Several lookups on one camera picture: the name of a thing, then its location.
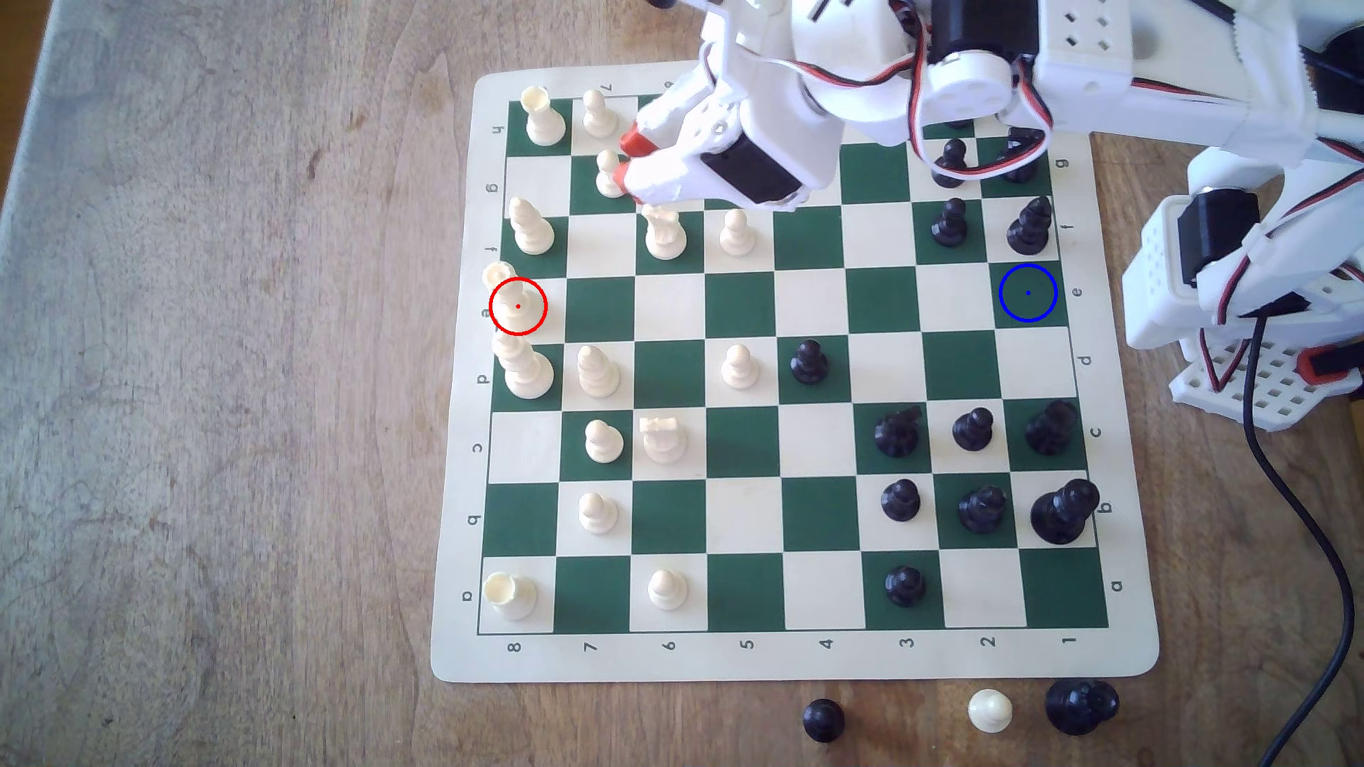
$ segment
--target red circle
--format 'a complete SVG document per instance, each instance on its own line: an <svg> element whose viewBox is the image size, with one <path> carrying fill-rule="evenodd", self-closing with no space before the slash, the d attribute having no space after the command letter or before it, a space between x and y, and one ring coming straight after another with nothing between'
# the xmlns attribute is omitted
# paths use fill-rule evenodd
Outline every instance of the red circle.
<svg viewBox="0 0 1364 767"><path fill-rule="evenodd" d="M531 283L532 285L535 285L535 289L540 291L540 303L544 306L544 311L540 313L540 321L535 323L535 328L531 328L529 330L525 330L524 333L513 333L513 332L507 330L506 328L502 326L501 322L498 322L498 318L492 315L492 299L496 298L498 291L501 291L502 287L506 285L507 283ZM498 330L502 330L507 336L529 336L531 333L535 333L536 330L539 330L540 325L544 325L544 318L548 317L548 315L550 315L550 296L544 295L544 288L542 288L539 283L536 283L535 280L531 280L528 277L507 277L506 280L502 280L501 283L498 283L498 287L492 288L492 293L488 295L488 319L492 321L492 325Z"/></svg>

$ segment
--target blue circle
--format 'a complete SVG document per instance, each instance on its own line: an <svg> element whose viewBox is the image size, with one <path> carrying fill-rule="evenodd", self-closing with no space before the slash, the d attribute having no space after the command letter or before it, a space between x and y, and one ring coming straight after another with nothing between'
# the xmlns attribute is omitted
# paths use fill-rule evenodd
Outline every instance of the blue circle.
<svg viewBox="0 0 1364 767"><path fill-rule="evenodd" d="M1037 317L1019 317L1019 315L1013 314L1012 311L1009 311L1008 304L1004 303L1004 284L1008 283L1009 277L1015 272L1018 272L1019 269L1037 269L1042 274L1046 274L1046 278L1052 281L1052 306L1046 307L1046 311L1043 311L1042 314L1039 314ZM1027 295L1033 295L1033 291L1028 291ZM1018 319L1019 322L1037 322L1039 319L1045 319L1046 315L1052 314L1052 310L1056 308L1056 302L1058 302L1060 299L1061 299L1061 287L1056 284L1056 277L1050 272L1048 272L1046 269L1038 266L1037 263L1019 263L1013 269L1009 269L1008 272L1005 272L1004 273L1004 278L1000 280L1000 308L1004 310L1004 314L1008 314L1009 317L1012 317L1013 319Z"/></svg>

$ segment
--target chess mat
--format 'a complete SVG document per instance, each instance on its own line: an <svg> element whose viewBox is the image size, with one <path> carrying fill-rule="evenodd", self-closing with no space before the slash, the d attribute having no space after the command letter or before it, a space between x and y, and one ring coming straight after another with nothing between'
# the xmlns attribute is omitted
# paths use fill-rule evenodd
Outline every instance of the chess mat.
<svg viewBox="0 0 1364 767"><path fill-rule="evenodd" d="M752 254L720 251L731 206L705 201L668 206L681 212L686 250L659 261L645 250L636 203L596 191L595 156L689 66L503 72L475 90L435 674L509 682L1148 670L1155 613L1088 139L1056 136L1028 183L947 190L906 146L850 130L828 188L792 213L749 212ZM546 86L567 123L555 146L525 135L517 98L529 85ZM621 116L615 135L582 130L578 96L589 87ZM996 120L934 126L929 146L937 153L960 136L975 164L994 157L1005 132ZM1037 195L1053 199L1056 222L1041 254L1020 257L1004 232ZM554 227L547 252L516 247L512 197ZM929 236L951 197L966 201L970 228L956 248ZM528 340L555 379L536 400L512 396L491 353L480 273L496 259L548 299ZM818 340L831 363L814 386L786 370L803 338ZM761 366L747 390L719 377L735 343ZM621 367L610 397L578 386L585 344ZM1082 426L1067 450L1045 457L1023 430L1053 399L1076 404ZM876 420L911 404L923 411L919 445L887 457L872 438ZM951 429L974 407L996 423L989 446L971 453ZM687 433L675 464L642 452L636 426L655 415L675 416ZM588 459L592 419L625 437L617 461ZM1041 540L1028 523L1034 500L1079 476L1099 487L1098 513L1071 545ZM880 509L881 491L900 478L922 497L907 523ZM997 531L977 535L956 505L985 484L1001 487L1009 509ZM588 491L619 508L606 535L578 523ZM884 592L899 565L929 584L913 609ZM651 605L657 568L686 576L681 609ZM507 621L483 600L483 579L498 570L536 584L527 618Z"/></svg>

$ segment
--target black pawn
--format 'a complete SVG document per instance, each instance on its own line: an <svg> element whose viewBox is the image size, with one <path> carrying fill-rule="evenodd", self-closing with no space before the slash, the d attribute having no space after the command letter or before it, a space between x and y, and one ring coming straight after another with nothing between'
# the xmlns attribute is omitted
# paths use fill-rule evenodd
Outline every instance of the black pawn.
<svg viewBox="0 0 1364 767"><path fill-rule="evenodd" d="M801 384L818 384L829 374L829 358L824 356L820 343L812 338L801 341L791 358L791 375Z"/></svg>
<svg viewBox="0 0 1364 767"><path fill-rule="evenodd" d="M913 479L896 479L881 491L881 510L895 521L910 521L919 513L919 489Z"/></svg>
<svg viewBox="0 0 1364 767"><path fill-rule="evenodd" d="M1099 680L1057 680L1046 691L1046 718L1068 736L1087 736L1117 717L1117 691Z"/></svg>
<svg viewBox="0 0 1364 767"><path fill-rule="evenodd" d="M1080 411L1067 400L1052 400L1023 429L1023 439L1039 456L1060 456L1071 445Z"/></svg>
<svg viewBox="0 0 1364 767"><path fill-rule="evenodd" d="M892 459L903 459L919 446L919 411L918 405L900 412L881 416L876 422L872 438L876 448Z"/></svg>
<svg viewBox="0 0 1364 767"><path fill-rule="evenodd" d="M947 168L948 171L966 171L966 142L959 138L948 139L943 145L943 157L938 157L934 165ZM962 179L933 173L933 183L945 190L955 190L962 186Z"/></svg>
<svg viewBox="0 0 1364 767"><path fill-rule="evenodd" d="M994 435L994 416L985 408L975 408L952 422L952 438L963 450L983 450Z"/></svg>
<svg viewBox="0 0 1364 767"><path fill-rule="evenodd" d="M801 725L816 742L833 742L843 734L843 708L828 697L812 700L801 714Z"/></svg>
<svg viewBox="0 0 1364 767"><path fill-rule="evenodd" d="M1098 506L1099 489L1088 479L1072 479L1033 502L1033 530L1042 540L1065 546L1084 532Z"/></svg>
<svg viewBox="0 0 1364 767"><path fill-rule="evenodd" d="M958 502L956 516L966 530L988 535L998 530L1004 521L1004 501L1003 490L986 484Z"/></svg>
<svg viewBox="0 0 1364 767"><path fill-rule="evenodd" d="M908 565L895 568L885 576L885 598L900 607L913 607L922 602L928 588L923 573Z"/></svg>
<svg viewBox="0 0 1364 767"><path fill-rule="evenodd" d="M943 203L943 212L929 229L933 242L943 247L956 247L966 242L966 203L953 197Z"/></svg>
<svg viewBox="0 0 1364 767"><path fill-rule="evenodd" d="M1035 197L1028 201L1027 207L1019 212L1019 217L1009 224L1004 232L1004 239L1019 255L1037 255L1046 247L1046 240L1052 233L1052 202L1045 197Z"/></svg>

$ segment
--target black cable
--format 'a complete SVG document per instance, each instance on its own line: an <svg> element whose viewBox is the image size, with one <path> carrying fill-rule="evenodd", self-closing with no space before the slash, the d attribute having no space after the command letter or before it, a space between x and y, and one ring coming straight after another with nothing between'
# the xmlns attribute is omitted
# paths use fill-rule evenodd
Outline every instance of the black cable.
<svg viewBox="0 0 1364 767"><path fill-rule="evenodd" d="M1269 322L1267 317L1260 317L1255 321L1255 333L1251 336L1251 356L1245 362L1245 388L1243 389L1241 400L1241 426L1245 429L1245 444L1251 448L1251 454L1255 456L1255 463L1260 464L1260 469L1264 476L1269 478L1274 489L1284 495L1289 506L1297 512L1297 519L1303 520L1303 525L1307 531L1312 534L1312 540L1322 549L1322 554L1326 554L1326 561L1331 565L1331 572L1335 573L1335 580L1341 587L1341 602L1344 603L1341 616L1341 640L1335 644L1335 654L1331 655L1331 661L1326 665L1326 670L1322 671L1320 678L1312 685L1312 691L1307 693L1303 703L1297 707L1297 711L1289 717L1288 722L1284 723L1284 729L1279 730L1274 740L1270 741L1267 749L1264 749L1264 756L1260 757L1260 767L1270 767L1278 757L1279 751L1288 744L1288 740L1293 737L1299 725L1316 706L1316 701L1322 699L1326 693L1326 688L1331 686L1331 681L1335 680L1335 673L1341 670L1341 665L1345 663L1345 658L1350 652L1350 639L1354 635L1354 590L1350 588L1350 577L1345 572L1345 565L1341 562L1339 554L1335 553L1335 547L1331 546L1331 539L1326 536L1326 532L1318 527L1316 520L1312 515L1303 506L1303 502L1297 500L1293 490L1289 489L1284 478L1279 476L1274 467L1270 464L1269 459L1264 457L1264 450L1260 449L1260 442L1255 437L1255 381L1258 381L1259 366L1260 366L1260 343L1264 341L1264 325Z"/></svg>

